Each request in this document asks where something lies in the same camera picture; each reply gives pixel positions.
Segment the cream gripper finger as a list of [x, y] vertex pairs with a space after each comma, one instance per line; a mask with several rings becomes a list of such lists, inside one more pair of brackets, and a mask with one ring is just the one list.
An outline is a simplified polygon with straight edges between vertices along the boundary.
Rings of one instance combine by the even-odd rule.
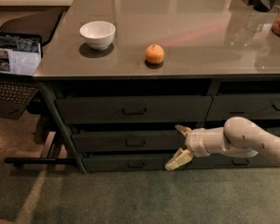
[[189, 133], [191, 133], [191, 128], [177, 124], [175, 128], [184, 136], [186, 137]]
[[173, 171], [189, 162], [193, 159], [193, 153], [188, 149], [180, 148], [174, 156], [165, 164], [167, 171]]

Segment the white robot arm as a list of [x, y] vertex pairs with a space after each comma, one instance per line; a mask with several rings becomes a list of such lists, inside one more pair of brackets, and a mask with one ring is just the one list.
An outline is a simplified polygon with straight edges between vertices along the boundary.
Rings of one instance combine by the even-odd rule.
[[280, 137], [268, 133], [249, 119], [233, 117], [223, 127], [192, 130], [176, 125], [185, 137], [185, 149], [180, 148], [165, 164], [165, 169], [173, 171], [194, 157], [221, 154], [235, 158], [250, 158], [262, 154], [280, 167]]

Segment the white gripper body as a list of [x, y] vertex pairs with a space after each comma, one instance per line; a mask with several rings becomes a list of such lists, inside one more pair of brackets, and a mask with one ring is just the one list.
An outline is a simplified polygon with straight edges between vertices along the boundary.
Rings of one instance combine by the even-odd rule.
[[204, 128], [194, 129], [186, 135], [185, 145], [195, 157], [207, 157], [210, 153], [204, 144]]

